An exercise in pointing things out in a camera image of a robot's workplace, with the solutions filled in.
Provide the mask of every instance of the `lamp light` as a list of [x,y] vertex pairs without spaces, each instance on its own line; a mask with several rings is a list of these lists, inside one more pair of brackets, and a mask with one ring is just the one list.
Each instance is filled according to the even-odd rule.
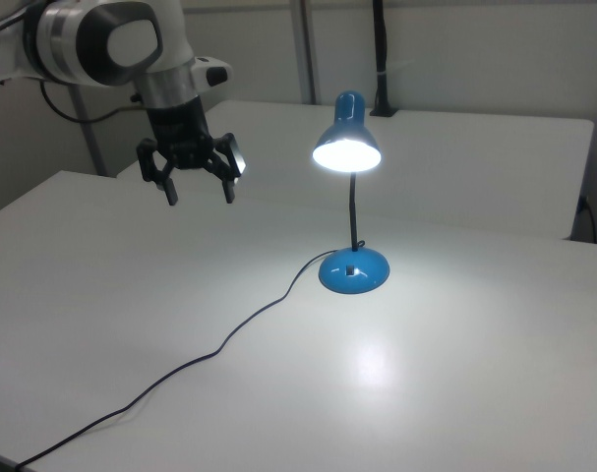
[[313,158],[321,166],[350,172],[351,247],[334,252],[320,265],[320,282],[333,292],[365,293],[382,285],[389,276],[386,258],[357,241],[355,207],[356,172],[371,169],[381,162],[375,138],[364,126],[366,102],[356,91],[345,91],[335,102],[335,119],[318,140]]

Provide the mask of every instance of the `lamp neck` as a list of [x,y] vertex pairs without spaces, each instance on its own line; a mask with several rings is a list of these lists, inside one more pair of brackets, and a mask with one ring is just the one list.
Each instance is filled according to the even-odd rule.
[[355,208],[355,181],[357,174],[352,172],[350,174],[350,197],[348,199],[348,209],[350,212],[350,242],[354,253],[359,250],[359,243],[357,242],[357,211]]

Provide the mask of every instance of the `black cable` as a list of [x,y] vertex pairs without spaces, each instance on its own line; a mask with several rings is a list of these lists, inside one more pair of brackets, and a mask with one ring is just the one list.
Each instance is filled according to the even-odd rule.
[[595,231],[595,218],[593,217],[593,210],[587,200],[583,202],[583,208],[586,209],[591,218],[591,231],[593,232],[593,244],[597,244],[597,232]]
[[150,393],[153,389],[155,389],[157,386],[159,386],[160,384],[162,384],[163,382],[165,382],[167,379],[169,379],[170,377],[174,376],[175,374],[177,374],[178,372],[191,367],[195,364],[199,364],[201,362],[207,361],[208,359],[212,359],[213,357],[215,357],[217,354],[219,354],[222,349],[224,348],[224,346],[228,343],[228,341],[232,338],[232,336],[234,336],[243,326],[247,325],[251,320],[253,320],[254,318],[256,318],[258,315],[260,315],[262,312],[264,312],[265,310],[270,309],[271,307],[278,305],[280,302],[282,302],[285,298],[287,298],[287,296],[289,295],[289,292],[291,292],[292,288],[294,287],[294,285],[296,284],[296,282],[298,281],[298,279],[300,278],[300,276],[307,270],[307,268],[309,268],[309,266],[315,262],[316,260],[318,260],[319,258],[326,256],[328,254],[334,253],[335,251],[326,251],[324,253],[318,254],[317,256],[315,256],[314,258],[310,259],[306,264],[304,264],[302,266],[302,268],[298,271],[298,273],[296,274],[296,276],[294,277],[294,279],[291,281],[291,283],[289,284],[289,288],[287,289],[287,291],[285,292],[285,294],[274,300],[271,303],[268,303],[267,305],[265,305],[264,307],[260,308],[257,312],[255,312],[254,314],[252,314],[250,317],[248,317],[244,322],[240,323],[237,327],[235,327],[230,334],[228,334],[226,336],[226,338],[223,340],[223,342],[221,343],[221,345],[213,352],[211,352],[210,354],[207,354],[205,356],[202,357],[198,357],[197,359],[194,359],[193,361],[187,362],[186,364],[181,365],[180,367],[174,369],[173,371],[171,371],[170,373],[166,374],[165,376],[163,376],[162,378],[160,378],[159,380],[157,380],[156,382],[152,383],[148,388],[146,388],[146,390],[141,393],[139,396],[137,396],[134,400],[132,400],[127,406],[124,406],[123,408],[120,408],[116,411],[113,411],[112,413],[108,413],[107,415],[99,418],[96,421],[93,421],[92,423],[90,423],[88,426],[85,426],[84,428],[81,428],[79,431],[77,431],[76,433],[73,433],[71,436],[69,436],[68,438],[66,438],[65,440],[62,440],[61,442],[59,442],[56,445],[53,445],[52,447],[50,447],[49,449],[41,452],[40,454],[35,455],[34,457],[21,462],[20,464],[17,464],[14,467],[14,470],[16,472],[20,472],[20,470],[25,467],[26,465],[31,464],[32,462],[36,462],[38,459],[44,457],[45,455],[50,454],[51,452],[59,449],[60,447],[62,447],[63,445],[70,443],[72,440],[76,439],[77,437],[81,436],[83,433],[85,433],[86,431],[94,428],[95,426],[103,423],[106,420],[109,420],[110,418],[120,415],[122,413],[125,413],[126,411],[128,411],[130,408],[132,408],[134,405],[136,405],[143,397],[145,397],[148,393]]
[[9,28],[11,25],[15,25],[16,23],[22,21],[23,18],[25,17],[25,11],[22,11],[20,14],[18,14],[19,12],[15,12],[12,14],[12,15],[16,15],[15,17],[12,17],[12,15],[10,15],[5,20],[1,20],[1,22],[4,22],[4,23],[0,24],[0,31],[5,30],[5,29]]
[[116,115],[117,113],[121,113],[122,111],[144,111],[145,110],[145,108],[142,106],[122,106],[120,108],[112,110],[109,113],[106,113],[103,116],[99,116],[97,118],[92,118],[89,120],[81,120],[79,118],[75,118],[73,116],[67,115],[66,113],[61,111],[57,106],[55,106],[55,104],[51,101],[49,94],[46,92],[46,87],[44,85],[44,81],[40,81],[40,93],[42,93],[42,97],[44,98],[44,101],[46,101],[46,104],[49,105],[49,107],[56,114],[58,114],[65,120],[68,120],[72,123],[77,123],[79,125],[92,125],[94,123],[99,123],[101,121],[107,120],[108,118],[112,118],[114,115]]

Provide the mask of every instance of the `black mount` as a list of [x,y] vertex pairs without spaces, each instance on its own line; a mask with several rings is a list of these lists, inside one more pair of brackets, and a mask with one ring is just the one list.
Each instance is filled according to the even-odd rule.
[[[204,169],[221,180],[226,202],[231,204],[235,200],[235,182],[246,165],[231,133],[218,139],[210,136],[200,99],[165,110],[148,110],[148,116],[158,141],[142,140],[137,147],[143,180],[156,184],[174,206],[178,194],[169,177],[171,171]],[[167,160],[162,169],[153,160],[156,151]],[[223,154],[227,162],[218,154]]]
[[388,101],[388,35],[384,18],[384,1],[373,0],[373,16],[375,21],[375,53],[377,56],[377,95],[375,108],[370,116],[391,117],[398,108],[389,106]]

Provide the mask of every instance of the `table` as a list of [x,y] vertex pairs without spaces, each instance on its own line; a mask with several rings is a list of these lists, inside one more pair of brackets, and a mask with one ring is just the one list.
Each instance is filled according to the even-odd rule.
[[[0,212],[0,455],[213,350],[344,212],[60,173]],[[597,471],[597,246],[359,214],[389,280],[309,269],[217,358],[41,472]]]
[[[214,136],[237,137],[248,168],[237,198],[341,209],[348,176],[313,165],[329,106],[224,101],[207,114]],[[586,120],[398,111],[366,126],[382,164],[357,180],[357,205],[401,220],[567,238],[593,123]],[[142,181],[138,163],[119,178]],[[175,171],[177,189],[215,192],[204,171]]]

